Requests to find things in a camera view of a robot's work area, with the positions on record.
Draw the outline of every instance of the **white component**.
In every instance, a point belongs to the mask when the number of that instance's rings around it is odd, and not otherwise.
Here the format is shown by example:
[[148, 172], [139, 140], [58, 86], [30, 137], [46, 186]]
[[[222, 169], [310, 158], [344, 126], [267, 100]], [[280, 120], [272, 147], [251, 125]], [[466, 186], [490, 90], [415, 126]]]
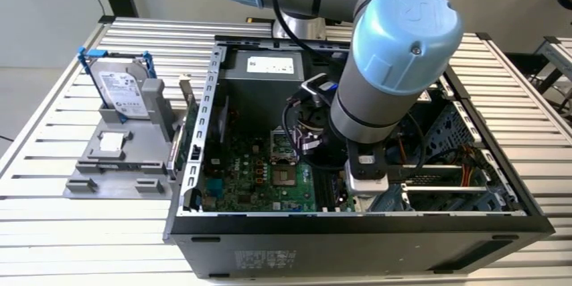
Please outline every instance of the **white component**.
[[335, 85], [335, 83], [334, 83], [334, 82], [327, 81], [326, 83], [323, 83], [323, 85], [320, 85], [320, 86], [319, 86], [319, 88], [320, 88], [323, 91], [327, 91], [327, 90], [330, 90], [330, 88], [331, 88], [334, 85]]
[[119, 169], [119, 165], [116, 164], [99, 164], [98, 165], [102, 169]]
[[390, 189], [387, 175], [376, 180], [358, 180], [351, 174], [350, 161], [346, 162], [346, 185], [355, 196], [375, 196]]
[[375, 159], [375, 157], [372, 155], [360, 155], [358, 157], [358, 161], [362, 164], [374, 164], [376, 162], [376, 159]]
[[104, 132], [102, 134], [102, 141], [99, 142], [99, 149], [106, 152], [116, 152], [124, 146], [124, 134], [116, 132]]
[[295, 73], [295, 59], [292, 57], [252, 56], [247, 63], [248, 73]]
[[135, 77], [122, 72], [100, 72], [99, 78], [116, 111], [127, 117], [150, 117]]

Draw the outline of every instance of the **floor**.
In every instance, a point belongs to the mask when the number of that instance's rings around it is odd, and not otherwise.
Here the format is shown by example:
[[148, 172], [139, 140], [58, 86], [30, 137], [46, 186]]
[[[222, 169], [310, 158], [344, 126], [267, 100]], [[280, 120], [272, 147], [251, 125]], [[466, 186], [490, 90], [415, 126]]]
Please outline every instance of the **floor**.
[[[0, 135], [14, 139], [64, 69], [0, 67]], [[0, 156], [11, 142], [0, 139]]]

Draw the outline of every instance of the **blue drive bracket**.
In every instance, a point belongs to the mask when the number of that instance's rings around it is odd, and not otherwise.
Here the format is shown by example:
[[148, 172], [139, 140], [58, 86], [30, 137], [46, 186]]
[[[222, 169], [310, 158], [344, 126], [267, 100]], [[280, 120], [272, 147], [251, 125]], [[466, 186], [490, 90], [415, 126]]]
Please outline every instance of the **blue drive bracket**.
[[[99, 89], [98, 82], [94, 78], [94, 73], [91, 72], [91, 67], [90, 67], [90, 65], [91, 65], [90, 63], [94, 60], [98, 60], [99, 58], [106, 58], [106, 57], [110, 57], [110, 58], [143, 58], [146, 61], [146, 65], [147, 65], [148, 77], [150, 78], [158, 78], [158, 75], [155, 72], [154, 57], [148, 51], [146, 51], [143, 53], [143, 55], [138, 56], [138, 55], [110, 53], [107, 50], [88, 50], [86, 52], [86, 47], [82, 46], [78, 50], [78, 61], [80, 62], [87, 75], [90, 75], [90, 77], [91, 77], [91, 81], [94, 82], [94, 85], [96, 87], [99, 97], [102, 98], [103, 107], [106, 109], [110, 109], [110, 105], [106, 102], [104, 95], [102, 93], [102, 90]], [[122, 114], [119, 111], [118, 111], [118, 114], [119, 114], [120, 122], [126, 123], [128, 120], [128, 117], [124, 114]]]

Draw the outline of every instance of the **open computer tower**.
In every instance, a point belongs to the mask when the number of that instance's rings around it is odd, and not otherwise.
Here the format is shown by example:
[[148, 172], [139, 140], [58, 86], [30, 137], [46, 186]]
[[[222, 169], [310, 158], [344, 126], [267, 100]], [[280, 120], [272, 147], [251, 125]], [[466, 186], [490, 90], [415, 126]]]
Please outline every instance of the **open computer tower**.
[[[308, 44], [344, 61], [348, 43]], [[410, 111], [424, 145], [407, 119], [387, 139], [382, 195], [352, 195], [342, 171], [299, 160], [287, 135], [303, 144], [328, 115], [302, 106], [284, 129], [284, 104], [334, 70], [290, 40], [216, 37], [166, 229], [196, 275], [467, 273], [551, 235], [451, 68]], [[422, 147], [427, 161], [412, 174]], [[335, 151], [315, 154], [339, 161]]]

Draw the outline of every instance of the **label sticker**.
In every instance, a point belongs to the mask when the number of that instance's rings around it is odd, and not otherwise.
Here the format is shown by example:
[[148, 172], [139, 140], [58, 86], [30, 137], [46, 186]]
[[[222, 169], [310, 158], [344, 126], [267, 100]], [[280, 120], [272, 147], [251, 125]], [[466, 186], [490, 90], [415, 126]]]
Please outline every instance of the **label sticker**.
[[99, 164], [98, 166], [102, 169], [119, 169], [119, 165], [116, 165], [116, 164]]
[[292, 268], [296, 251], [235, 251], [239, 269]]
[[248, 73], [294, 74], [295, 59], [292, 57], [252, 56], [247, 63]]
[[135, 77], [127, 73], [100, 72], [99, 78], [116, 111], [127, 117], [150, 117]]
[[104, 132], [99, 142], [99, 149], [106, 152], [116, 152], [124, 146], [124, 134], [115, 132]]

